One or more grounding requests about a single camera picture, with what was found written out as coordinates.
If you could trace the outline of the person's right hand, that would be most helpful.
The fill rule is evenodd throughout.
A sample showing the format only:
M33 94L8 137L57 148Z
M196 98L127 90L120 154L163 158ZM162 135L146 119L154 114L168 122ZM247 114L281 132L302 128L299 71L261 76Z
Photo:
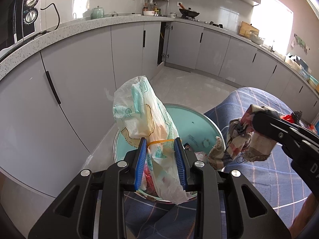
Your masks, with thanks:
M291 238L297 238L302 232L309 220L312 218L318 207L318 201L313 193L311 193L303 203L302 209L298 216L295 217L292 226L289 228Z

